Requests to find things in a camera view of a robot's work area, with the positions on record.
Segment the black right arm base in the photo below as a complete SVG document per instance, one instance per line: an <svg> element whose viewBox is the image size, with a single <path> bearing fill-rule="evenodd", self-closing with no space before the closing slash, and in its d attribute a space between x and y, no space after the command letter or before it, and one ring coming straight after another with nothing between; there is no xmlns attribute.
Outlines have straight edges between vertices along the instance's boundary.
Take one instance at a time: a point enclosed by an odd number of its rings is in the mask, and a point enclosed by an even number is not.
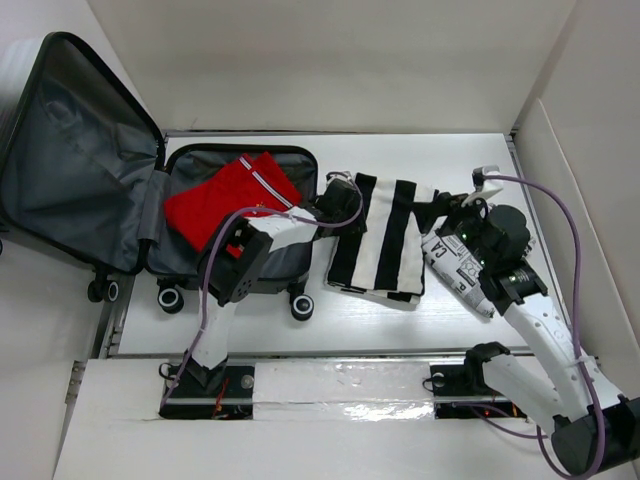
<svg viewBox="0 0 640 480"><path fill-rule="evenodd" d="M491 389L475 390L465 379L462 364L432 364L422 386L433 397L438 420L527 419L519 407L499 393Z"/></svg>

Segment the red shorts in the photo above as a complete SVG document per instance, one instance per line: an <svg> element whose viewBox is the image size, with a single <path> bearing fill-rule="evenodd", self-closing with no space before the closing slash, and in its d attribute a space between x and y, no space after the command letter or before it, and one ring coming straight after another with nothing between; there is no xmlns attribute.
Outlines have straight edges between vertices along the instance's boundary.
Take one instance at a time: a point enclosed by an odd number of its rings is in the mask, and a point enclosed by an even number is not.
<svg viewBox="0 0 640 480"><path fill-rule="evenodd" d="M244 153L203 184L170 197L164 213L168 226L200 252L227 215L246 207L284 212L302 199L270 153Z"/></svg>

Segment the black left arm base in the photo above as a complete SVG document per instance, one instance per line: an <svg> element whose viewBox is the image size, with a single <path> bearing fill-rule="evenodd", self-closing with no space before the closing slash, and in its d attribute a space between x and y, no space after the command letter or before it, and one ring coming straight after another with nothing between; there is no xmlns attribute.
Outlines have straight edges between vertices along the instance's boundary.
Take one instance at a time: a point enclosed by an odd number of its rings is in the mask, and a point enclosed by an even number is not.
<svg viewBox="0 0 640 480"><path fill-rule="evenodd" d="M252 365L230 365L203 387L185 370L159 415L168 420L250 420L253 418Z"/></svg>

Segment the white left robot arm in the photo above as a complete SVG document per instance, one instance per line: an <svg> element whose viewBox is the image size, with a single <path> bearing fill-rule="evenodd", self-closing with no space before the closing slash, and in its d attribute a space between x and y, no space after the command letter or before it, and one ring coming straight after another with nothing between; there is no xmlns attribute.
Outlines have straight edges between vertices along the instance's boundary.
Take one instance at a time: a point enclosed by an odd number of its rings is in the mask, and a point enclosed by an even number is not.
<svg viewBox="0 0 640 480"><path fill-rule="evenodd" d="M327 176L323 194L283 212L244 207L225 219L200 254L200 325L179 372L201 396L222 387L228 358L229 326L218 315L243 300L262 277L268 258L281 251L332 236L364 230L364 198L346 172Z"/></svg>

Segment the newspaper print cloth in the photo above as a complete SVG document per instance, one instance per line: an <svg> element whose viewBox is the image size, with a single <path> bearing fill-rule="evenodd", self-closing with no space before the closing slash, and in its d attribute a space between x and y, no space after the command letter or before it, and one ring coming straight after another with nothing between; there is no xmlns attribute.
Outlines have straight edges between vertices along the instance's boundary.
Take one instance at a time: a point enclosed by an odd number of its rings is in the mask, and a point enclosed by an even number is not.
<svg viewBox="0 0 640 480"><path fill-rule="evenodd" d="M440 237L433 229L422 235L421 246L426 264L460 300L485 318L499 315L480 286L482 265L457 237Z"/></svg>

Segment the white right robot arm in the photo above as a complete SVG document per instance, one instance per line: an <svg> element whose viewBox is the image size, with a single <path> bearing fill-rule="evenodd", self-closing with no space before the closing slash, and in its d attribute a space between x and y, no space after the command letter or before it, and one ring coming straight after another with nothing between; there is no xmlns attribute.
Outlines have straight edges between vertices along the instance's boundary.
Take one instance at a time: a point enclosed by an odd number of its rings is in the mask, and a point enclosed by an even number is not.
<svg viewBox="0 0 640 480"><path fill-rule="evenodd" d="M479 263L481 291L547 375L534 375L499 342L482 343L466 351L462 364L438 372L436 393L498 393L509 399L549 436L571 476L638 459L639 401L628 398L593 357L574 345L547 286L527 261L531 235L524 214L448 192L436 194L419 212L427 226L441 237L456 237Z"/></svg>

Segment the black white striped towel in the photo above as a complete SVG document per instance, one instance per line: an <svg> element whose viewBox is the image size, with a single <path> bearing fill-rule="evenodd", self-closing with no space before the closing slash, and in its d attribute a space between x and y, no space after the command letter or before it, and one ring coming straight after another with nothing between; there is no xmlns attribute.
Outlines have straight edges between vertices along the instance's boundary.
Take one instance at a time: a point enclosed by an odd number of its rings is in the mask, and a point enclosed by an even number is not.
<svg viewBox="0 0 640 480"><path fill-rule="evenodd" d="M409 180L358 173L366 232L338 237L326 286L369 298L416 305L424 295L425 260L415 202L432 202L437 189Z"/></svg>

